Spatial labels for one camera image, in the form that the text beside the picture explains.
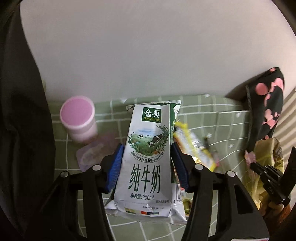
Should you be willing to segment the person's right hand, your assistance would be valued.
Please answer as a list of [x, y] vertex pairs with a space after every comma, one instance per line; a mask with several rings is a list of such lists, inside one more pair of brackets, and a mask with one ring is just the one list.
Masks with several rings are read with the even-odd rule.
[[277, 216], [282, 212], [282, 210], [285, 207], [283, 204], [276, 204], [275, 202], [273, 202], [266, 191], [259, 195], [259, 201], [259, 212], [262, 216]]

